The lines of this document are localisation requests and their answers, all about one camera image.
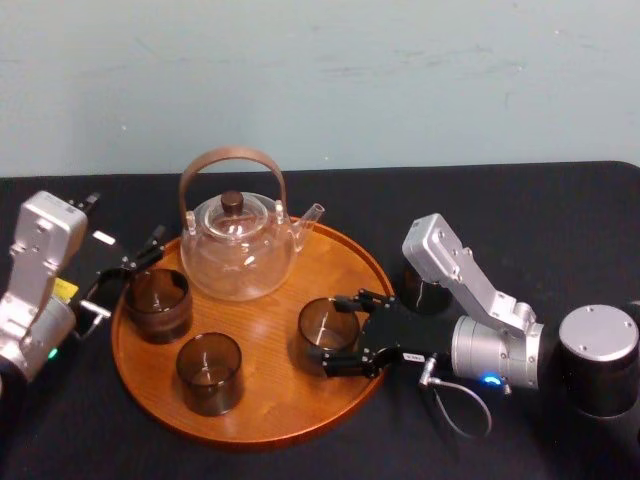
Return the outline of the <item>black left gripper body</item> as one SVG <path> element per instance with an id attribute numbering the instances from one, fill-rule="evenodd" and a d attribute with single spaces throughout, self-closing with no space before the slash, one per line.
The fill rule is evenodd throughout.
<path id="1" fill-rule="evenodd" d="M 116 241 L 104 241 L 105 234 L 94 231 L 88 234 L 70 263 L 58 274 L 54 294 L 65 301 L 77 321 L 92 321 L 96 313 L 81 305 L 88 301 L 88 291 L 98 276 L 109 269 L 120 268 L 126 252 Z"/>

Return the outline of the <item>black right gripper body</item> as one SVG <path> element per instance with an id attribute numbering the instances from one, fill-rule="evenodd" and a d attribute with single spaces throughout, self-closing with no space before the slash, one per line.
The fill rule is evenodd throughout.
<path id="1" fill-rule="evenodd" d="M 431 356 L 441 368 L 452 370 L 452 309 L 423 315 L 398 301 L 368 302 L 363 309 L 368 314 L 359 337 L 363 373 L 380 373 L 392 363 L 423 363 Z"/>

